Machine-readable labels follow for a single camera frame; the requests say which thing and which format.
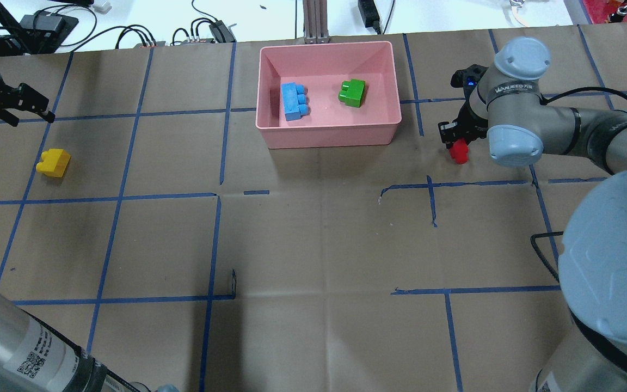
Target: pink plastic bin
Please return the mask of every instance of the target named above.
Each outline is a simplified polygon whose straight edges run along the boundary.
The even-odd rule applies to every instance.
[[[366,82],[361,107],[338,100],[343,80]],[[280,85],[306,88],[309,114],[286,121]],[[275,46],[261,49],[256,126],[270,149],[389,144],[401,102],[388,41]]]

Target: yellow lego brick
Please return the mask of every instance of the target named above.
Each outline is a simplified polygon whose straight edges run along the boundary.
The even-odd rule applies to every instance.
[[[35,165],[35,171],[49,177],[62,177],[72,156],[63,149],[49,149],[40,154],[42,162]]]

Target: blue lego brick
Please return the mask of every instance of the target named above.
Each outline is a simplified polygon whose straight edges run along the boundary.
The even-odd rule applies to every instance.
[[[298,120],[308,114],[309,107],[306,106],[304,86],[294,82],[283,83],[282,105],[284,106],[284,118],[287,121]]]

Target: light blue joint cap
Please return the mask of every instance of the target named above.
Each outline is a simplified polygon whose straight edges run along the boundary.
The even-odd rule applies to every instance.
[[[179,389],[174,387],[172,384],[162,385],[157,389],[157,392],[179,392]]]
[[[558,270],[573,313],[627,344],[627,171],[592,189],[570,217]]]
[[[536,80],[550,65],[550,51],[536,38],[517,37],[495,55],[495,66],[503,74],[520,80]]]
[[[520,126],[499,124],[488,129],[490,157],[500,166],[519,167],[537,163],[543,153],[540,138]]]

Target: green lego brick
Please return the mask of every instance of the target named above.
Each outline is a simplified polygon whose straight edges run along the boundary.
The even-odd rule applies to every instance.
[[[359,79],[344,80],[338,99],[348,106],[360,107],[365,84],[364,80]]]

